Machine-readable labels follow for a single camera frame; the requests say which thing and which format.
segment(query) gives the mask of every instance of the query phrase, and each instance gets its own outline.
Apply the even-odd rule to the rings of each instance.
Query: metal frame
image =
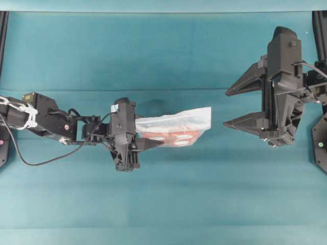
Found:
[[[0,11],[0,77],[6,43],[8,16],[8,11]],[[8,160],[9,143],[10,137],[7,129],[0,126],[0,167],[2,167]]]

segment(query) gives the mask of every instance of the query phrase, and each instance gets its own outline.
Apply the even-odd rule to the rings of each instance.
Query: bracket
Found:
[[[319,60],[315,66],[325,73],[327,71],[327,11],[313,11],[312,24]],[[323,90],[321,93],[326,94],[326,88],[323,87]],[[327,99],[322,97],[320,102],[324,116],[312,128],[311,132],[315,162],[327,173]]]

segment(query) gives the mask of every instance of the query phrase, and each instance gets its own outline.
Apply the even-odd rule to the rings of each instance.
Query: cable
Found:
[[[115,154],[117,154],[112,148],[110,148],[109,146],[107,146],[104,142],[101,142],[101,144],[102,144],[102,146],[106,149],[106,150],[108,150],[108,151],[110,151],[110,152],[112,152],[112,153],[115,153]]]
[[[325,73],[323,73],[320,69],[318,69],[317,67],[315,67],[314,65],[310,65],[308,64],[306,61],[302,60],[302,62],[297,62],[294,63],[294,65],[305,65],[311,69],[314,69],[316,72],[318,72],[320,75],[322,75],[324,78],[327,79],[327,75]]]
[[[76,109],[74,109],[74,108],[70,108],[70,109],[68,110],[68,115],[71,115],[72,112],[73,112],[76,116],[78,116],[78,117],[81,116],[81,114],[78,113],[78,111],[77,111]],[[85,124],[87,124],[87,120],[85,120],[85,119],[81,119],[81,121],[84,122]]]
[[[17,145],[17,142],[16,142],[16,139],[13,135],[13,133],[11,132],[7,122],[4,120],[4,118],[2,117],[1,113],[0,113],[0,119],[3,121],[3,123],[5,124],[5,127],[7,128],[9,134],[10,134],[10,137],[12,138],[13,140],[13,143],[14,143],[14,146],[15,146],[15,149],[20,157],[20,159],[22,160],[23,163],[25,163],[26,165],[29,165],[29,166],[40,166],[40,165],[44,165],[44,164],[47,164],[47,163],[50,163],[50,162],[53,162],[53,161],[56,161],[56,160],[59,160],[59,159],[63,159],[65,157],[68,157],[72,154],[74,154],[75,152],[77,152],[78,150],[80,150],[90,139],[91,135],[94,133],[94,131],[96,130],[96,128],[111,114],[113,113],[116,113],[116,112],[110,112],[108,113],[107,115],[105,115],[102,120],[94,127],[94,129],[92,130],[92,132],[90,133],[90,136],[79,146],[77,147],[75,150],[65,154],[65,155],[62,155],[60,157],[56,157],[56,158],[53,158],[51,160],[48,160],[48,161],[45,161],[45,162],[40,162],[40,163],[36,163],[36,164],[31,164],[31,163],[28,163],[27,161],[25,161],[25,159],[22,157],[21,153],[20,153],[20,150],[18,148],[18,145]]]

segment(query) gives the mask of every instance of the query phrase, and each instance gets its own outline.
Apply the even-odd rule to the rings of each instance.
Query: table surface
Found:
[[[323,244],[327,175],[314,164],[306,106],[293,146],[272,149],[222,123],[260,111],[258,92],[226,97],[265,54],[276,26],[316,57],[311,12],[235,14],[10,13],[0,92],[37,91],[104,115],[120,97],[144,116],[212,107],[212,129],[185,148],[155,148],[141,169],[114,170],[102,147],[42,167],[11,147],[0,169],[3,244]],[[30,162],[71,151],[16,134]]]

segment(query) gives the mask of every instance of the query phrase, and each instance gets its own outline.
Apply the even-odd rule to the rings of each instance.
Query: red object in bag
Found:
[[[161,146],[181,147],[193,145],[194,142],[202,135],[200,131],[172,132],[172,133],[143,133],[142,138],[163,141]]]

